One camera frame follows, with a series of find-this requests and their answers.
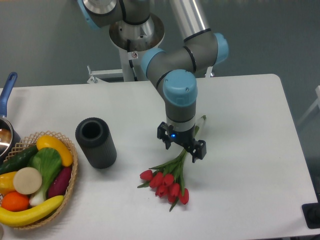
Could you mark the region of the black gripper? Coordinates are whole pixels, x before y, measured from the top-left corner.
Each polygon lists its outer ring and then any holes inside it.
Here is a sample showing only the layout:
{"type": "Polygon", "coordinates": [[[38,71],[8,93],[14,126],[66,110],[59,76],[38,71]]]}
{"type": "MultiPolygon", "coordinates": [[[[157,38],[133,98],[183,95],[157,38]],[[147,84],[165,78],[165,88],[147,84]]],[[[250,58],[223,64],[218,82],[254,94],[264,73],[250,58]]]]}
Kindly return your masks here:
{"type": "Polygon", "coordinates": [[[192,156],[192,163],[197,160],[203,160],[206,155],[206,142],[194,139],[195,125],[186,131],[177,131],[174,130],[172,125],[168,125],[163,121],[157,127],[157,138],[162,140],[166,150],[171,147],[172,143],[186,149],[192,156]]]}

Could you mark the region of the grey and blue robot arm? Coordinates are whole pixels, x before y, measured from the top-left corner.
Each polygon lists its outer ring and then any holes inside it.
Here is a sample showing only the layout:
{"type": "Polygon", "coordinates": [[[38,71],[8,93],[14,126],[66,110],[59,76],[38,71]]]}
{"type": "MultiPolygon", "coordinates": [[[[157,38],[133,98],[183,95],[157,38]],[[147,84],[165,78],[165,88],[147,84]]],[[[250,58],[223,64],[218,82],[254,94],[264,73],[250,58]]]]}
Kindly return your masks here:
{"type": "Polygon", "coordinates": [[[183,47],[171,53],[160,48],[164,25],[151,12],[148,0],[80,0],[78,6],[89,26],[109,28],[119,50],[123,79],[149,80],[164,100],[166,121],[157,128],[158,139],[167,148],[175,143],[194,160],[203,159],[206,143],[195,139],[195,73],[223,62],[229,46],[222,34],[212,32],[201,3],[170,2],[183,38],[183,47]]]}

